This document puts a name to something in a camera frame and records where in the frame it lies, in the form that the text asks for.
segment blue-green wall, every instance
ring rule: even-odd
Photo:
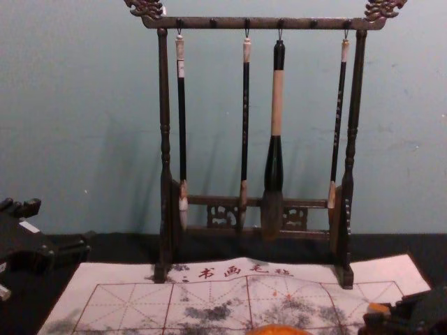
[[[169,15],[362,16],[360,0],[164,0]],[[0,196],[40,197],[48,233],[157,232],[156,32],[121,0],[0,0]],[[354,166],[354,232],[445,232],[445,0],[409,0],[371,32]],[[242,31],[185,31],[191,193],[237,195]],[[343,173],[354,33],[337,180]],[[263,192],[276,31],[252,31],[249,195]],[[285,31],[284,193],[328,192],[341,32]],[[174,31],[171,169],[179,174]],[[249,213],[257,224],[258,212]],[[190,221],[204,223],[205,210]],[[324,228],[324,211],[309,226]]]

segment carved dragon finial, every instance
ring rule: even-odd
[[[392,18],[399,15],[394,9],[398,7],[401,9],[407,0],[368,0],[366,5],[366,20],[374,22],[378,19]]]
[[[157,20],[163,14],[163,4],[160,0],[124,0],[126,5],[131,9],[131,14],[143,17],[148,16],[153,20]]]

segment black brush handle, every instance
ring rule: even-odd
[[[184,40],[181,35],[175,41],[177,49],[177,85],[179,96],[179,143],[180,180],[186,180],[186,117],[184,96]]]
[[[332,168],[330,171],[331,181],[335,181],[337,177],[337,159],[338,159],[338,148],[340,141],[340,126],[342,123],[344,78],[346,76],[346,58],[348,54],[348,49],[349,49],[349,41],[347,39],[344,39],[342,43],[342,63],[340,65],[340,79],[338,83],[337,112],[335,116],[335,131],[334,131],[334,148],[332,151]]]
[[[240,180],[247,180],[247,156],[249,143],[249,91],[250,91],[250,49],[251,41],[244,41],[244,83],[242,93],[242,169]]]

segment carved wooden panel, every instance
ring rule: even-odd
[[[307,230],[307,208],[284,207],[283,230]]]
[[[157,20],[163,14],[163,4],[160,0],[124,0],[126,5],[131,9],[131,14],[143,17],[147,16],[153,20]]]
[[[378,19],[389,19],[399,15],[394,9],[401,9],[407,0],[368,0],[366,5],[366,20],[374,22]]]
[[[232,206],[207,206],[208,228],[234,228],[239,209]]]

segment wooden brush stand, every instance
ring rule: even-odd
[[[321,29],[321,30],[356,30],[356,55],[353,69],[351,104],[349,108],[348,142],[344,176],[341,185],[333,184],[328,199],[284,199],[283,225],[279,238],[319,239],[329,241],[334,255],[334,266],[340,285],[349,289],[353,286],[353,271],[350,266],[351,238],[351,204],[353,197],[353,165],[356,153],[356,137],[360,113],[362,93],[362,74],[365,58],[365,42],[367,31],[380,30],[386,20],[397,16],[396,8],[402,8],[406,0],[368,0],[363,18],[275,18],[275,17],[166,17],[163,16],[163,5],[159,0],[124,0],[131,8],[131,13],[141,17],[148,29],[156,29],[159,38],[159,90],[160,90],[160,129],[161,129],[161,227],[160,257],[155,265],[154,279],[157,283],[166,280],[167,273],[173,263],[173,254],[179,246],[182,227],[179,221],[179,182],[170,172],[170,107],[168,83],[167,35],[169,29],[246,29],[247,20],[250,29]],[[338,152],[337,125],[335,131],[334,150]],[[332,171],[337,167],[337,155],[332,157]],[[195,235],[257,235],[260,228],[237,229],[228,218],[239,217],[245,210],[237,196],[188,195],[189,204],[204,205],[207,208],[207,226],[188,226],[187,233]],[[247,198],[247,207],[260,207],[261,198]],[[329,230],[308,230],[307,213],[310,209],[328,211]]]

